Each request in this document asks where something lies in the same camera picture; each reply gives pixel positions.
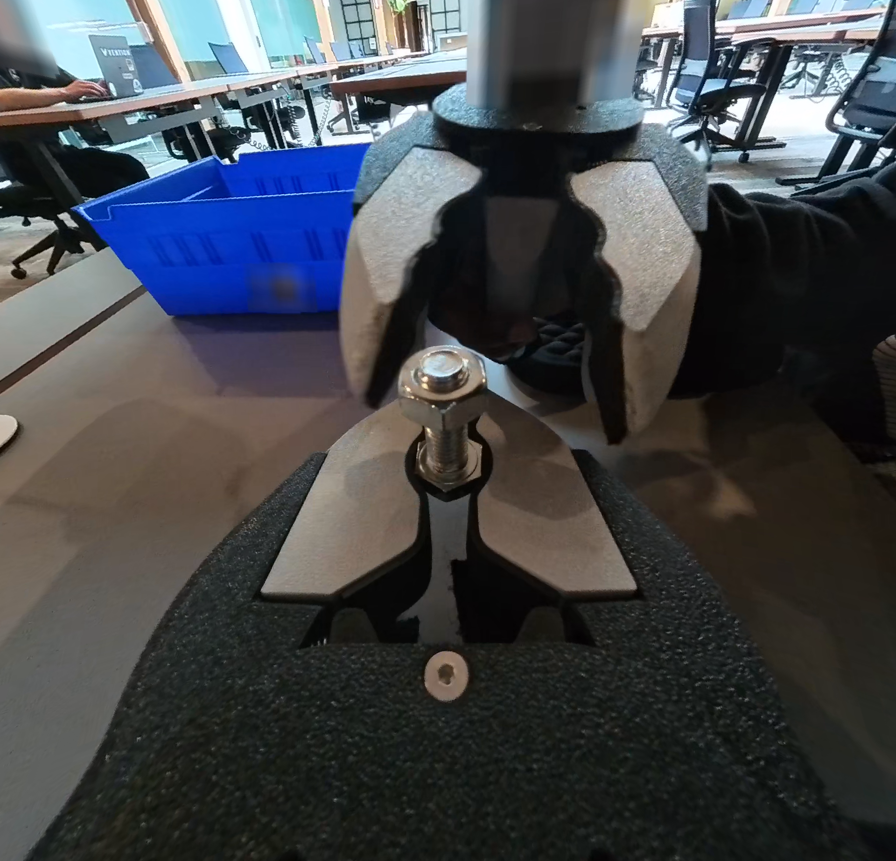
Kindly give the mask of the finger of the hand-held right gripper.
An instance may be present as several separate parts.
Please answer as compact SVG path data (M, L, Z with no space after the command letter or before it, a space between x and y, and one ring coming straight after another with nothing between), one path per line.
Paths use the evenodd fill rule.
M352 217L339 342L348 385L368 408L381 406L403 361L419 347L443 268L443 217L479 182L480 170L453 153L412 150Z
M606 443L642 431L666 404L685 355L699 284L699 244L657 163L600 163L570 182L597 227L583 272L583 389Z

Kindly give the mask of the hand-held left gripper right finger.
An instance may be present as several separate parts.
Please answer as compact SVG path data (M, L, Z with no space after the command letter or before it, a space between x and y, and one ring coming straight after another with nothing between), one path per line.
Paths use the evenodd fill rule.
M570 601L634 598L635 579L565 441L507 401L489 401L475 431L489 472L470 503L466 557Z

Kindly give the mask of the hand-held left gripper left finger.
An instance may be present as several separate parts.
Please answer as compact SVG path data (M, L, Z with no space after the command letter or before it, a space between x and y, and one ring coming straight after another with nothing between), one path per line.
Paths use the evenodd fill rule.
M381 406L326 450L263 582L263 598L348 598L413 549L424 503L406 455L418 439L419 425L396 406Z

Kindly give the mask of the silver hex bolt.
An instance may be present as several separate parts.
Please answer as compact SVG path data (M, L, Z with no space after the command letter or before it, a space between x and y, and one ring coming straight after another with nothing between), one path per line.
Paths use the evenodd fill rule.
M418 475L443 494L472 484L480 475L480 447L470 441L470 423L460 428L419 425Z

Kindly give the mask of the silver hex nut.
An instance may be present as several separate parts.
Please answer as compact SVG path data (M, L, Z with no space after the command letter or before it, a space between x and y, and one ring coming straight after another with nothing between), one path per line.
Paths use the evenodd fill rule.
M434 345L406 360L396 376L400 412L424 428L448 431L488 408L488 371L479 354Z

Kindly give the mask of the blue plastic bin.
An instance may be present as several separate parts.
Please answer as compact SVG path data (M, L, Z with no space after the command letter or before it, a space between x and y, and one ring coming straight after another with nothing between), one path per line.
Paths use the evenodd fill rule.
M205 158L76 212L167 316L336 313L371 142Z

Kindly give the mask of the person's right forearm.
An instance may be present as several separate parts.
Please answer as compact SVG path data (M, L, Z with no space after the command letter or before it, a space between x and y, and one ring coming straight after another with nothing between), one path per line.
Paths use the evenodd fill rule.
M708 188L699 285L669 398L781 376L858 460L892 472L892 393L873 364L892 332L892 163L806 199Z

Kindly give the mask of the wooden desk black legs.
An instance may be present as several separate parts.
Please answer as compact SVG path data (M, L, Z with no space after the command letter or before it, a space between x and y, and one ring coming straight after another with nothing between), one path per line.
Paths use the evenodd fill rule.
M227 82L209 80L209 82L186 82L174 88L149 90L139 96L18 109L0 113L0 136L2 142L19 142L30 160L37 167L53 199L60 202L63 209L72 209L85 202L85 196L76 189L70 174L50 153L46 145L50 136L54 136L63 128L97 125L110 136L114 145L124 145L143 136L183 128L193 158L209 158L213 145L206 135L202 135L202 142L194 142L190 125L213 119L219 113L216 96L225 93Z
M351 100L375 106L431 106L443 90L466 80L466 49L400 59L390 66L329 82L333 100L343 106L348 135L356 135Z
M650 24L642 28L642 42L663 42L654 109L666 109L675 46L683 34L683 5L669 4L666 10L670 10L669 24ZM842 42L873 42L877 34L880 17L885 5L823 11L823 15L740 17L740 21L717 21L714 34L726 39L734 46L756 42L775 42L784 46L818 46L818 45L842 45Z

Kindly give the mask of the black quilted wrist rest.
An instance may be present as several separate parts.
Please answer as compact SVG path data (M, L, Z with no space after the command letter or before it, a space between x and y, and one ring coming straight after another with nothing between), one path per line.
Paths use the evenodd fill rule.
M533 317L533 326L533 338L505 361L507 373L540 393L583 401L583 323L572 316L553 316Z

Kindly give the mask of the black office chair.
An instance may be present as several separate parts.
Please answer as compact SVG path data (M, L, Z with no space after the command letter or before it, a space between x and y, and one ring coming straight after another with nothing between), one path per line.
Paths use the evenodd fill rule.
M880 31L866 62L825 113L825 131L835 135L818 174L780 179L780 185L799 188L796 196L847 185L851 179L874 174L892 163L896 150L896 39Z
M27 268L24 262L35 259L37 255L50 250L50 262L46 262L46 274L53 278L59 262L63 259L63 255L85 255L85 244L92 240L85 233L81 226L66 226L63 212L70 212L70 207L63 207L50 188L37 188L37 185L6 185L0 189L0 217L2 218L19 218L19 226L30 227L31 218L43 218L53 226L53 233L46 233L43 240L37 240L31 249L27 249L24 255L18 255L9 266L11 266L11 278L15 279L27 279Z
M784 150L780 136L761 136L767 109L780 90L784 59L769 49L761 69L740 69L743 46L724 46L714 34L717 0L683 0L683 55L669 88L669 106L679 110L666 131L713 167L714 153Z

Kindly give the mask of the dark laptop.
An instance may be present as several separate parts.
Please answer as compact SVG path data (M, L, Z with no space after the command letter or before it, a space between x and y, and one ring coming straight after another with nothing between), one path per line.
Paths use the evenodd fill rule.
M143 93L143 82L129 46L124 34L88 34L101 82L104 82L104 93L110 100L132 100Z

